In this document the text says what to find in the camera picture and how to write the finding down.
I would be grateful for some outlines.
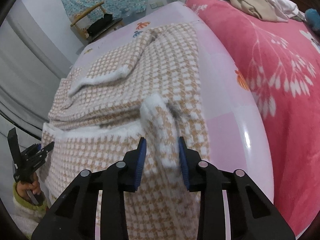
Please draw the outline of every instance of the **wall socket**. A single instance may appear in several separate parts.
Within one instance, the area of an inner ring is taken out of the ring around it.
[[[158,8],[158,7],[161,7],[161,6],[164,6],[164,4],[163,4],[162,1],[155,2],[155,3],[150,3],[151,9],[156,9],[156,8]]]

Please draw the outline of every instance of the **bed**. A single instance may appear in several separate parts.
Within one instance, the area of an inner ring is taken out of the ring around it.
[[[174,2],[110,33],[89,44],[73,67],[90,65],[106,52],[128,43],[147,29],[170,23],[193,23],[196,29],[201,98],[209,131],[211,163],[218,169],[231,172],[243,169],[273,201],[270,150],[253,96],[229,53],[190,8],[181,2]],[[230,239],[228,215],[226,222],[227,239]]]
[[[274,203],[297,236],[320,209],[320,46],[302,22],[263,22],[224,0],[187,0],[233,58],[271,151]]]

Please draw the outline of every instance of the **red blanket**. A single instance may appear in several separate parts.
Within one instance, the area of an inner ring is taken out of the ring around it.
[[[300,22],[263,22],[223,0],[188,0],[244,76],[266,129],[275,206],[299,234],[320,209],[320,47]]]

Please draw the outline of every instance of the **checkered garment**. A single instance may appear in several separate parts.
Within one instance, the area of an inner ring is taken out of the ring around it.
[[[83,169],[122,160],[147,140],[141,186],[125,193],[129,238],[196,239],[199,199],[182,180],[177,138],[209,158],[192,24],[149,29],[61,80],[43,129],[55,141],[40,178],[59,196]],[[100,224],[101,194],[97,224]]]

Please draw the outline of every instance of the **white wall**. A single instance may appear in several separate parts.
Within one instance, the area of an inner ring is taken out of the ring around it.
[[[167,4],[167,0],[148,0],[146,13],[154,11],[149,4],[159,1]],[[83,44],[70,29],[70,20],[61,0],[22,0],[22,2],[55,46],[71,63],[74,63]]]

